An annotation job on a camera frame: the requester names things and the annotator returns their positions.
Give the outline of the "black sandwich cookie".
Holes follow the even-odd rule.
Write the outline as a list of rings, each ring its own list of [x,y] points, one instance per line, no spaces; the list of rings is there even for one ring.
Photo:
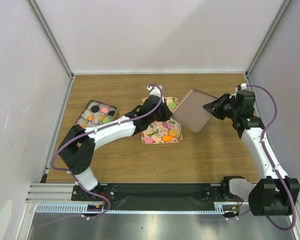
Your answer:
[[[90,109],[93,113],[97,113],[100,110],[100,107],[98,105],[93,105]]]
[[[116,111],[115,110],[111,110],[108,112],[108,115],[113,117],[115,115]]]

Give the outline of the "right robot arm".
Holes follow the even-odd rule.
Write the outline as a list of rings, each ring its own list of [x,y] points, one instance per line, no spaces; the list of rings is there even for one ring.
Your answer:
[[[254,216],[295,215],[300,183],[290,178],[272,151],[262,120],[254,115],[255,94],[238,90],[234,96],[225,93],[205,106],[217,119],[232,120],[232,126],[247,147],[257,169],[258,182],[242,177],[225,177],[220,195],[226,201],[239,197],[248,202]]]

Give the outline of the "brown chip cookie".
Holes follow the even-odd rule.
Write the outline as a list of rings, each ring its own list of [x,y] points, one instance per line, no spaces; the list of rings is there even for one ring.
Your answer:
[[[100,116],[98,117],[98,121],[101,122],[104,118],[105,118],[104,115],[100,115]]]

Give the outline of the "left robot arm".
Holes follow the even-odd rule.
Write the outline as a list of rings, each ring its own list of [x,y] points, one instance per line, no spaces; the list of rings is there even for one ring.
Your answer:
[[[190,91],[181,102],[152,93],[117,120],[105,122],[86,114],[83,122],[69,130],[57,154],[66,164],[67,172],[83,186],[82,194],[88,200],[95,200],[100,194],[100,183],[91,169],[95,150],[138,134],[143,144],[179,143],[183,140],[182,127],[196,133],[211,118],[203,105],[214,100],[216,97],[195,90]]]

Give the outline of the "orange swirl cookie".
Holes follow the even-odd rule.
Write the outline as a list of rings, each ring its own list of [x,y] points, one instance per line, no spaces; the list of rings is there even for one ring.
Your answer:
[[[90,116],[87,118],[87,120],[88,120],[89,122],[91,122],[93,119],[94,119],[94,116],[93,116],[93,115],[90,115]]]

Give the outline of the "pink tin lid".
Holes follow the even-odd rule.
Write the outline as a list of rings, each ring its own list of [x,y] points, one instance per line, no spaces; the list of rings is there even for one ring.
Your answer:
[[[203,106],[217,99],[206,92],[192,89],[172,111],[171,118],[193,133],[197,133],[212,116]]]

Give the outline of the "pink oval cookie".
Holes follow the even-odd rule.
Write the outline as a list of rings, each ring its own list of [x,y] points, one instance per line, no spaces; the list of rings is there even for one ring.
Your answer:
[[[106,107],[103,107],[103,108],[100,110],[100,112],[106,115],[106,114],[109,112],[109,109],[106,108]]]

